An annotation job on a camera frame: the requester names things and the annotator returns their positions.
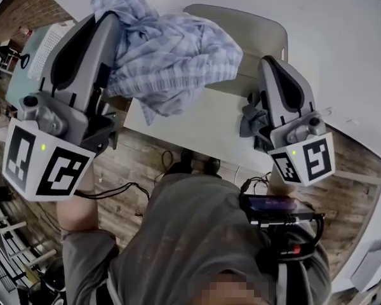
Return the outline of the person's left forearm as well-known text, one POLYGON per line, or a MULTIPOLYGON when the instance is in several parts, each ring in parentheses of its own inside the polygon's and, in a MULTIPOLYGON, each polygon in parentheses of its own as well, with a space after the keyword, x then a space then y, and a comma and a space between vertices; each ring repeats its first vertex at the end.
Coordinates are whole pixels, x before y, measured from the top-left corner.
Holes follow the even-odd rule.
MULTIPOLYGON (((93 163, 88 167, 77 192, 95 193, 95 173, 93 163)), ((59 201, 56 205, 57 219, 60 228, 65 231, 91 231, 98 229, 98 203, 96 200, 77 195, 69 200, 59 201)))

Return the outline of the person's right forearm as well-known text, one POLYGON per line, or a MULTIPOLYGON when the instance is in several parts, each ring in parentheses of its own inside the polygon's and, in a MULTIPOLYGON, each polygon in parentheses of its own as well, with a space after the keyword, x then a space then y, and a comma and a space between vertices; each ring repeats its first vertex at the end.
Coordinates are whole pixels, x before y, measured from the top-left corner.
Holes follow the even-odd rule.
POLYGON ((269 177, 269 183, 267 187, 267 195, 273 196, 288 196, 295 198, 297 196, 297 187, 288 185, 283 182, 276 165, 272 167, 272 172, 269 177))

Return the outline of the person's black shoe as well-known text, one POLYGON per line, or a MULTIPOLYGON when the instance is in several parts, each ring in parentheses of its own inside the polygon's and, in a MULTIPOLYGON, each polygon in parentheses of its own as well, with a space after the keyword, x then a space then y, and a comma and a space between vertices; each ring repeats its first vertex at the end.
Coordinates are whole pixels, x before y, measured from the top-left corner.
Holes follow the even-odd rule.
POLYGON ((180 155, 180 163, 185 173, 191 173, 193 171, 193 168, 192 168, 193 157, 194 157, 194 151, 190 149, 186 149, 186 148, 182 149, 182 152, 180 155))
POLYGON ((204 173, 206 175, 219 177, 218 171, 220 167, 221 161, 219 159, 210 157, 208 161, 204 164, 204 173))

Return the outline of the black chest-mounted phone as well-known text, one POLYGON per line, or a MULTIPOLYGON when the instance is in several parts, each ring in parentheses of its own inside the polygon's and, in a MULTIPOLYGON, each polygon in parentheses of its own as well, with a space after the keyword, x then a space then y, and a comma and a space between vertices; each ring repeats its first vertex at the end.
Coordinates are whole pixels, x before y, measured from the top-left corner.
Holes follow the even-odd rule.
POLYGON ((258 227, 301 224, 316 216, 311 207, 287 196, 243 194, 239 204, 248 221, 258 227))

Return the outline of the white desk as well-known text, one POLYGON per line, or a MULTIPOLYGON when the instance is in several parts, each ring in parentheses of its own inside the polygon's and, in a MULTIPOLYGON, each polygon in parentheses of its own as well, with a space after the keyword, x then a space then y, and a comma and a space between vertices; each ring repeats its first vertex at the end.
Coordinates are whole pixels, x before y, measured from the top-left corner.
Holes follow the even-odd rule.
POLYGON ((253 148, 252 138, 241 138, 239 126, 245 97, 205 88, 182 114, 156 116, 148 125, 140 102, 133 99, 124 127, 156 139, 260 173, 272 170, 269 155, 253 148))
POLYGON ((381 178, 341 172, 339 176, 376 186, 371 208, 361 222, 360 230, 349 249, 349 256, 334 276, 331 292, 337 293, 353 288, 351 277, 368 252, 381 248, 381 178))

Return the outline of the person's grey t-shirt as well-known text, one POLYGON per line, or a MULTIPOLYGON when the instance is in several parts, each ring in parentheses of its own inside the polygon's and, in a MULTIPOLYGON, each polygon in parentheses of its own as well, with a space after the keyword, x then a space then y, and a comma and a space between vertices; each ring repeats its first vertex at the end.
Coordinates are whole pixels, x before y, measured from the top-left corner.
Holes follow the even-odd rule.
POLYGON ((243 277, 270 305, 324 305, 330 298, 321 245, 281 269, 256 261, 268 235, 239 207, 239 189, 209 175, 169 174, 155 187, 125 249, 103 229, 62 232, 68 305, 206 305, 220 273, 243 277))

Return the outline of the light blue table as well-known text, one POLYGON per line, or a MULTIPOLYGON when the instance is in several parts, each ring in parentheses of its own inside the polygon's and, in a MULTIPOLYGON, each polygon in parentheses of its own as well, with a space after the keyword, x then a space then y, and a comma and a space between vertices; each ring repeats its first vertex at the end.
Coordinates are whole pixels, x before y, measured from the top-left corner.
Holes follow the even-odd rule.
POLYGON ((38 81, 29 79, 27 73, 31 62, 36 54, 38 46, 47 33, 50 25, 40 27, 33 31, 28 38, 23 50, 22 55, 28 53, 30 60, 25 69, 20 68, 20 61, 17 62, 15 70, 13 71, 8 90, 6 93, 6 101, 9 102, 16 109, 20 108, 20 99, 26 95, 39 89, 40 79, 38 81))

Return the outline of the blue checked shirt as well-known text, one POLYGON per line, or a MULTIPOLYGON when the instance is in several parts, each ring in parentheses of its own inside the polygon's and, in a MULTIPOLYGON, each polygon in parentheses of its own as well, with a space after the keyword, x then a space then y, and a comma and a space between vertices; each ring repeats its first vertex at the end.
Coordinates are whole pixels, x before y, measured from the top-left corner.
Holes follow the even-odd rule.
POLYGON ((183 113, 205 86, 236 78, 243 51, 211 20, 160 15, 146 0, 91 0, 91 8, 96 20, 115 13, 121 30, 107 94, 137 99, 148 125, 183 113))

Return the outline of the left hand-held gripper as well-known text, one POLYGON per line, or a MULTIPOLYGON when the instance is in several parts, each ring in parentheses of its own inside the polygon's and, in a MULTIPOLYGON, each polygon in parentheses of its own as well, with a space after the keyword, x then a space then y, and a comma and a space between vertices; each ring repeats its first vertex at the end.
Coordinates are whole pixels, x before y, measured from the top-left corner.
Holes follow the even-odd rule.
POLYGON ((4 178, 27 201, 72 198, 92 161, 117 144, 119 116, 99 99, 80 111, 53 96, 92 96, 108 82, 108 15, 89 15, 48 56, 42 91, 20 101, 6 139, 4 178))

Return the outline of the black chest mount rig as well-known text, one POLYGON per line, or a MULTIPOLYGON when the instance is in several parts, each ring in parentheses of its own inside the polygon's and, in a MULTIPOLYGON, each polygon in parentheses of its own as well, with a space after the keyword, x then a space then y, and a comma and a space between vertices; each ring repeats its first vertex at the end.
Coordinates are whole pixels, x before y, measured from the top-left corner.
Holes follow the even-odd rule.
POLYGON ((285 263, 290 261, 302 261, 310 257, 314 251, 324 231, 324 214, 315 213, 310 219, 303 219, 296 214, 284 215, 281 217, 262 217, 250 222, 251 225, 264 230, 271 244, 268 247, 260 249, 256 261, 270 260, 277 263, 285 263), (296 228, 305 222, 316 223, 315 236, 305 243, 292 242, 290 236, 291 228, 296 228))

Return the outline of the white perforated basket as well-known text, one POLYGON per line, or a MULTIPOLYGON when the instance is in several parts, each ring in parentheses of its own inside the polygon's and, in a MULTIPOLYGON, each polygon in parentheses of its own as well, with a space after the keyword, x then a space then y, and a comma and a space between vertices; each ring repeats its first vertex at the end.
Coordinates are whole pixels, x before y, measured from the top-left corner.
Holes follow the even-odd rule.
POLYGON ((41 77, 44 65, 54 47, 75 26, 73 20, 67 20, 50 25, 47 33, 41 41, 36 54, 29 67, 27 77, 38 81, 41 77))

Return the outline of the grey plastic basket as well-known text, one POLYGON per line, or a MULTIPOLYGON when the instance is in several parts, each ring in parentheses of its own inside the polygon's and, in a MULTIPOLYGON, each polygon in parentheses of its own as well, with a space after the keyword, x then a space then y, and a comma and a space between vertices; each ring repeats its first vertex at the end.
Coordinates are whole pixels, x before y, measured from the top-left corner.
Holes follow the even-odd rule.
POLYGON ((287 61, 288 35, 285 28, 268 18, 206 4, 184 8, 190 15, 205 18, 220 26, 243 51, 237 76, 232 81, 208 85, 209 89, 247 97, 258 86, 258 63, 265 55, 287 61))

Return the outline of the dark grey garment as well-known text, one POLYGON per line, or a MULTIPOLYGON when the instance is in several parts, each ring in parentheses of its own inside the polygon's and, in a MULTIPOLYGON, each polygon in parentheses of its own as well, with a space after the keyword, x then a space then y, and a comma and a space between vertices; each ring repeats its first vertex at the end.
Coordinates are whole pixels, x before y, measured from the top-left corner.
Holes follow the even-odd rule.
POLYGON ((269 111, 264 108, 259 92, 250 93, 247 101, 248 104, 242 108, 239 136, 248 138, 261 134, 269 138, 273 126, 269 111))

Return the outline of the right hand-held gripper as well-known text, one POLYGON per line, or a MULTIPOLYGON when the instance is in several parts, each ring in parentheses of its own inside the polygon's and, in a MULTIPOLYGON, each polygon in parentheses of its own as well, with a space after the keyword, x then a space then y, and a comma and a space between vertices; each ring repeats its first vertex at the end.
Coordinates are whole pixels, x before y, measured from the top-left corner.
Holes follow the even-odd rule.
POLYGON ((309 82, 288 62, 269 55, 260 66, 269 112, 261 110, 255 118, 255 128, 264 131, 257 133, 258 149, 271 157, 286 184, 309 186, 329 177, 335 173, 333 137, 314 111, 309 82))

